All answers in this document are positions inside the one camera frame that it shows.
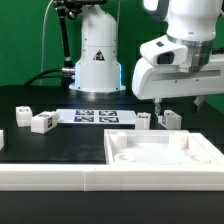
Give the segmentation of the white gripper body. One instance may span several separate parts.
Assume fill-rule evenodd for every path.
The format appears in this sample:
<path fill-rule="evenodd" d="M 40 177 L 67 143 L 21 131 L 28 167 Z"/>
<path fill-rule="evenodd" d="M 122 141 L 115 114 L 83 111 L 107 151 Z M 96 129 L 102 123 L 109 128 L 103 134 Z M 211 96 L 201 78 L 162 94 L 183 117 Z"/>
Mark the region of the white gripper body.
<path fill-rule="evenodd" d="M 151 66 L 141 58 L 134 69 L 132 91 L 141 100 L 224 93 L 224 55 L 212 55 L 201 71 L 183 73 L 176 66 Z"/>

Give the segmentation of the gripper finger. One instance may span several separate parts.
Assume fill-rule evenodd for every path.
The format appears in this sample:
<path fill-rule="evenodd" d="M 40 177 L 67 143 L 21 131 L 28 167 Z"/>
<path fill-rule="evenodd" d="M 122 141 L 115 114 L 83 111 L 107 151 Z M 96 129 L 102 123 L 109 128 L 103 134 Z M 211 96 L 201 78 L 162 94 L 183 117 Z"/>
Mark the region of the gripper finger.
<path fill-rule="evenodd" d="M 195 112 L 199 112 L 201 106 L 203 105 L 203 103 L 206 101 L 207 96 L 206 95 L 200 95 L 197 96 L 196 99 L 194 100 L 194 111 Z"/>
<path fill-rule="evenodd" d="M 153 100 L 154 105 L 155 105 L 155 115 L 156 116 L 161 116 L 161 112 L 162 112 L 162 107 L 161 107 L 161 103 L 162 103 L 162 98 L 156 98 Z"/>

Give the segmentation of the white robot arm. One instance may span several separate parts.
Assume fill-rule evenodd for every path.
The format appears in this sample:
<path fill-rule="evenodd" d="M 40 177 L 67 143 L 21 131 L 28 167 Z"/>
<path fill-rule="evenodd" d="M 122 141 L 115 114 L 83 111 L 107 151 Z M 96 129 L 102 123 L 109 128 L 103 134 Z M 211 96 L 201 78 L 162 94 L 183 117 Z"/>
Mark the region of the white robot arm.
<path fill-rule="evenodd" d="M 193 96 L 199 108 L 212 94 L 224 93 L 224 53 L 212 50 L 224 0 L 142 0 L 143 8 L 168 24 L 166 34 L 140 46 L 132 92 L 152 99 Z M 116 22 L 100 6 L 83 7 L 82 53 L 70 89 L 88 98 L 125 89 L 117 62 Z"/>

